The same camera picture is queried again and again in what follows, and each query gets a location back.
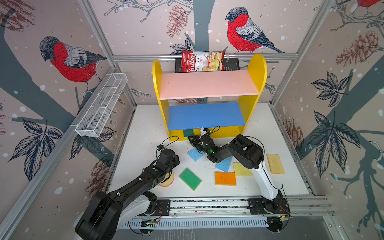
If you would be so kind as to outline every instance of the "blue sponge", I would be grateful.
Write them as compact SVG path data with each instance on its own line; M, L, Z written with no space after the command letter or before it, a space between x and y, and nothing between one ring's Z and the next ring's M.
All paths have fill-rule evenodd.
M227 157L223 161L216 164L216 168L221 171L228 172L229 166L231 165L232 157Z
M188 152L188 155L193 159L193 161L199 160L202 156L204 156L204 152L199 153L199 151L194 148L191 151Z

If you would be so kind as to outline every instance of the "red chip bag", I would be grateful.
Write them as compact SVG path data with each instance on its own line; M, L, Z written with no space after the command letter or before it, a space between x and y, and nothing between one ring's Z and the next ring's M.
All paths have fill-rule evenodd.
M181 69L183 73L224 71L223 52L182 51Z

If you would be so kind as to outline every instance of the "green sponge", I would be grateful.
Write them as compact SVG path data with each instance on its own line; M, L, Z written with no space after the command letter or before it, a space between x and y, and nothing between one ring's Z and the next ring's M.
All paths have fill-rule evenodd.
M192 173L189 168L186 168L179 176L181 180L183 180L188 187L190 187L193 191L196 190L196 188L201 183L201 179L198 178L194 173Z

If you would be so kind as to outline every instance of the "toy shelf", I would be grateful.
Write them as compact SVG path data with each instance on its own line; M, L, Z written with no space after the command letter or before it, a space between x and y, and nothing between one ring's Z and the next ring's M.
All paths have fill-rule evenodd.
M158 59L153 61L153 83L168 137L187 140L183 130L211 130L220 126L212 138L243 134L265 86L265 58L256 54L247 71L215 71L163 74ZM234 103L206 103L169 106L169 99L239 96Z

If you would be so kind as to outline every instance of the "orange sponge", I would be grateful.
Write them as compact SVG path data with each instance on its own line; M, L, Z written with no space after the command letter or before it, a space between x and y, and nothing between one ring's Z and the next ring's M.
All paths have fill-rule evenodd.
M236 175L234 172L215 172L215 184L236 186Z

